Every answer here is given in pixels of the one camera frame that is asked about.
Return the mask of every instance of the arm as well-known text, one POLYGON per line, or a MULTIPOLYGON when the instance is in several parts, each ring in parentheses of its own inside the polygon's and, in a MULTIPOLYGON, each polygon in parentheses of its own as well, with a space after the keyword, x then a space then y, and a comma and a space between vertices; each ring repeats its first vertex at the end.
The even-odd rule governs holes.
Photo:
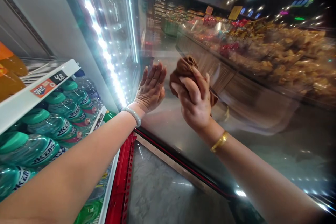
MULTIPOLYGON (((128 106, 141 118, 163 100, 166 73, 160 62, 147 77, 146 67, 135 102, 128 106)), ((136 124, 130 113, 120 112, 2 201, 1 219, 73 223, 136 124)))
MULTIPOLYGON (((173 83, 186 122, 211 148, 224 129, 211 117, 209 83, 194 68, 197 84, 181 78, 186 89, 173 83)), ((314 223, 322 209, 296 185, 231 135, 216 154, 268 223, 314 223)))

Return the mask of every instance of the gray floor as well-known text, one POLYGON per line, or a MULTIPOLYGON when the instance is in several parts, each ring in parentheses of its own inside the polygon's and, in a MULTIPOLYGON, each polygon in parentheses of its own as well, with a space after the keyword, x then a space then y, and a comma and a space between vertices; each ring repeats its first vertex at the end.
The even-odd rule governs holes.
POLYGON ((127 223, 235 223, 225 198, 204 192, 136 142, 127 223))

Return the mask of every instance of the white shelf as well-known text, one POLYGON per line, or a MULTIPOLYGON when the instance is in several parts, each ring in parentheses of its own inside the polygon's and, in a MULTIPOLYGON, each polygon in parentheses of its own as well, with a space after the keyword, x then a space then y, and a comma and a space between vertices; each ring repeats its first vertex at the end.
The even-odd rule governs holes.
POLYGON ((117 154, 114 156, 114 159, 111 163, 112 167, 111 167, 110 176, 108 178, 108 182, 107 182, 107 186, 106 186, 103 206, 101 208, 100 215, 92 222, 93 224, 104 224, 105 223, 107 209, 109 207, 108 205, 109 205, 110 198, 111 198, 111 193, 112 193, 113 181, 114 181, 114 177, 116 175, 119 153, 120 153, 120 149, 118 150, 117 154))
POLYGON ((0 103, 0 134, 80 69, 76 61, 72 59, 67 62, 47 59, 23 59, 23 62, 29 71, 28 75, 21 78, 26 87, 0 103), (50 89, 42 98, 31 92, 32 89, 59 71, 63 71, 67 77, 50 89))
MULTIPOLYGON (((106 111, 107 109, 103 106, 98 114, 96 121, 94 122, 94 125, 92 126, 90 130, 90 134, 102 125, 100 122, 103 120, 106 111)), ((114 159, 111 163, 111 171, 109 174, 108 182, 106 184, 106 191, 105 191, 105 196, 103 200, 103 206, 101 208, 100 215, 92 222, 93 224, 104 224, 105 223, 107 209, 109 207, 108 205, 110 202, 110 197, 111 197, 111 192, 112 192, 112 185, 114 181, 114 176, 116 174, 117 163, 119 159, 119 152, 120 152, 120 149, 118 150, 117 154, 114 156, 114 159)))

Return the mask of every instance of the neon sign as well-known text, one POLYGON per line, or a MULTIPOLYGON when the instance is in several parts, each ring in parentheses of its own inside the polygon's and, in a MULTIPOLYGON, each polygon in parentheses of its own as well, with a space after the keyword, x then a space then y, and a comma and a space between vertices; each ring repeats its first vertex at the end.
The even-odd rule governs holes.
POLYGON ((308 7, 309 5, 311 5, 312 3, 314 2, 314 0, 295 0, 291 7, 302 7, 302 6, 305 6, 305 7, 308 7))

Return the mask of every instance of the price label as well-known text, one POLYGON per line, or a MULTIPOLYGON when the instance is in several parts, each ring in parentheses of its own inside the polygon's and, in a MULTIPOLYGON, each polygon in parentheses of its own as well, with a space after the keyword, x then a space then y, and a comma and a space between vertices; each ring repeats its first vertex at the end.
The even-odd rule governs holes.
POLYGON ((51 76, 49 79, 38 84, 36 87, 31 89, 31 93, 39 98, 44 97, 48 94, 54 87, 64 81, 68 76, 61 70, 51 76))
POLYGON ((100 126, 100 124, 101 124, 103 118, 104 118, 104 114, 101 113, 101 114, 99 115, 99 117, 97 118, 97 120, 96 120, 96 125, 94 126, 94 130, 93 130, 93 131, 95 131, 96 129, 99 128, 99 126, 100 126))
POLYGON ((213 8, 212 8, 211 6, 208 6, 206 9, 207 9, 207 10, 205 11, 205 13, 206 13, 206 14, 209 14, 209 15, 211 15, 212 12, 214 11, 213 8))
POLYGON ((242 10, 242 6, 235 6, 233 7, 231 13, 230 13, 230 16, 229 16, 229 19, 233 19, 233 20, 236 20, 238 15, 240 14, 241 10, 242 10))
POLYGON ((53 76, 50 77, 50 79, 56 84, 60 84, 62 81, 64 81, 68 76, 61 70, 55 73, 53 76))

